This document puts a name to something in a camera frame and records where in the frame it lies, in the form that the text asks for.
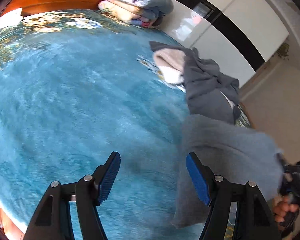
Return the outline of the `person's right hand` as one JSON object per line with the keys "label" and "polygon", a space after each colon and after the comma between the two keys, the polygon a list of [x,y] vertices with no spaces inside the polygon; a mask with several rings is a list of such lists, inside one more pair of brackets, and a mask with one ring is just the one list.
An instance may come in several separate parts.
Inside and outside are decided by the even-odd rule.
{"label": "person's right hand", "polygon": [[294,228],[294,223],[299,215],[299,206],[290,202],[290,197],[282,197],[273,207],[275,222],[279,230]]}

